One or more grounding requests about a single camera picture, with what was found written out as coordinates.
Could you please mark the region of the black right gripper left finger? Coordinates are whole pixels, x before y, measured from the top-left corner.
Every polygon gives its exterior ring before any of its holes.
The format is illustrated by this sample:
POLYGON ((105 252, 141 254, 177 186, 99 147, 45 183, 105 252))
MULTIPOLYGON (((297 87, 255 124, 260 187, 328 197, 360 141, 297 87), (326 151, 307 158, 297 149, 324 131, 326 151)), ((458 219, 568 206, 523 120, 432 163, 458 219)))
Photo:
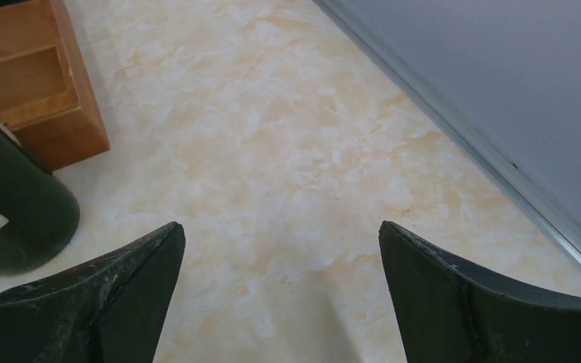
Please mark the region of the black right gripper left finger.
POLYGON ((151 362, 185 230, 170 222, 57 274, 0 293, 0 362, 151 362))

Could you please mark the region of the wooden compartment tray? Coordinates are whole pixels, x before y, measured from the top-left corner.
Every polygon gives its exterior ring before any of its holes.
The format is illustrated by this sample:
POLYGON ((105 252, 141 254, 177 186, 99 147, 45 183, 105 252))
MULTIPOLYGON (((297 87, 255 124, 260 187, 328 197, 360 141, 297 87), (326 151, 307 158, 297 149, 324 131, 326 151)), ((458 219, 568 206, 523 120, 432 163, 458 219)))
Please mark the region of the wooden compartment tray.
POLYGON ((51 171, 110 150, 63 1, 0 1, 0 123, 51 171))

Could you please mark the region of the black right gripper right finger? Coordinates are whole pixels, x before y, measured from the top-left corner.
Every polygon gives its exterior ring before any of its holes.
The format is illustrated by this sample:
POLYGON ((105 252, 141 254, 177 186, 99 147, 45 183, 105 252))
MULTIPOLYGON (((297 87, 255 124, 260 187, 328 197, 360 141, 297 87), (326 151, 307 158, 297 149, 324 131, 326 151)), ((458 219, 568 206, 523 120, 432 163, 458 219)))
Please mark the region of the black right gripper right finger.
POLYGON ((581 362, 581 297, 536 287, 385 221, 381 261, 409 362, 581 362))

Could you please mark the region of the green bottle white label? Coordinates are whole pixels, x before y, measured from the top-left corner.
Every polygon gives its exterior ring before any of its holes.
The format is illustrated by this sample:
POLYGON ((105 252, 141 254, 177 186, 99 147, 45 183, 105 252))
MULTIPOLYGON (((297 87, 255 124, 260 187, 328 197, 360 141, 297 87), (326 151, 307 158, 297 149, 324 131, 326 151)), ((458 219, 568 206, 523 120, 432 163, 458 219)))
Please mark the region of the green bottle white label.
POLYGON ((0 127, 0 275, 32 271, 70 242, 76 198, 0 127))

